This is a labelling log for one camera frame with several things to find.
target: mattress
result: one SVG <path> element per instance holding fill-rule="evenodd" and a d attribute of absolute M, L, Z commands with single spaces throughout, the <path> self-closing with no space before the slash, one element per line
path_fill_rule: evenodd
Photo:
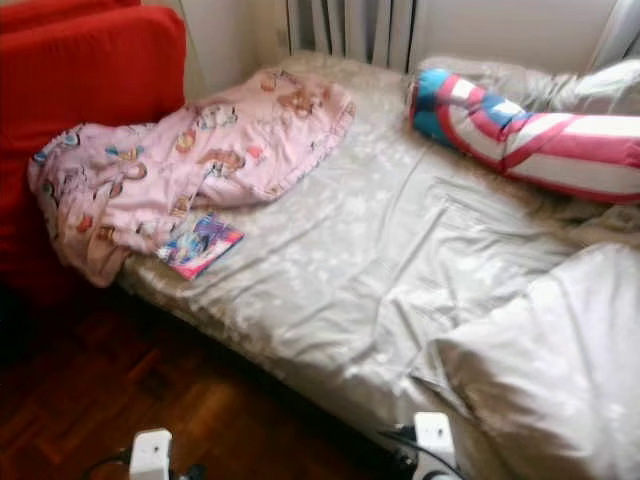
<path fill-rule="evenodd" d="M 509 478 L 429 389 L 423 350 L 580 249 L 558 234 L 557 199 L 409 130 L 397 73 L 309 53 L 283 67 L 350 90 L 345 141 L 277 202 L 221 211 L 246 237 L 195 281 L 132 256 L 120 284 L 372 438 L 444 410 L 462 468 Z"/>

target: pillow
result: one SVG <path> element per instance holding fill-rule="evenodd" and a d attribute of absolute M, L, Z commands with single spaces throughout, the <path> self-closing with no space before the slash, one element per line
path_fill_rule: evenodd
<path fill-rule="evenodd" d="M 505 176 L 588 200 L 640 201 L 640 117 L 529 113 L 431 69 L 413 85 L 410 121 Z"/>
<path fill-rule="evenodd" d="M 601 244 L 429 345 L 514 478 L 638 478 L 638 292 L 640 253 Z"/>
<path fill-rule="evenodd" d="M 640 59 L 585 76 L 551 75 L 502 62 L 430 57 L 417 71 L 442 68 L 534 112 L 640 115 Z"/>
<path fill-rule="evenodd" d="M 0 33 L 61 22 L 114 8 L 140 5 L 140 0 L 29 0 L 0 9 Z"/>

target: white pillow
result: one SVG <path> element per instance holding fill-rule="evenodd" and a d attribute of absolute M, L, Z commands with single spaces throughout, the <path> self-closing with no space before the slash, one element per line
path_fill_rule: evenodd
<path fill-rule="evenodd" d="M 637 251 L 584 250 L 430 347 L 442 370 L 423 377 L 479 423 L 517 478 L 640 478 Z"/>

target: striped pillow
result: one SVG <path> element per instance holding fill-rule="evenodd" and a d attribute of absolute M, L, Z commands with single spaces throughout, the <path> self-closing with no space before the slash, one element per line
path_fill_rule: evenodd
<path fill-rule="evenodd" d="M 421 72 L 411 124 L 508 177 L 608 203 L 640 201 L 640 117 L 529 113 L 446 70 Z"/>

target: white wall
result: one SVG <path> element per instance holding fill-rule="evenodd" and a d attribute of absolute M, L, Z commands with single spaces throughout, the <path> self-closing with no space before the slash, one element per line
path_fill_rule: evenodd
<path fill-rule="evenodd" d="M 256 55 L 273 65 L 289 55 L 287 0 L 252 0 Z"/>
<path fill-rule="evenodd" d="M 623 56 L 640 30 L 640 0 L 618 0 L 594 55 L 594 67 L 603 67 Z"/>
<path fill-rule="evenodd" d="M 545 70 L 590 66 L 616 0 L 422 0 L 421 57 L 456 54 Z"/>
<path fill-rule="evenodd" d="M 159 5 L 172 8 L 185 21 L 185 14 L 180 0 L 143 0 L 144 5 Z M 187 31 L 187 58 L 184 65 L 184 94 L 187 100 L 195 100 L 205 96 L 209 87 L 205 83 L 195 45 Z"/>
<path fill-rule="evenodd" d="M 258 66 L 251 0 L 182 0 L 205 84 L 214 92 Z"/>

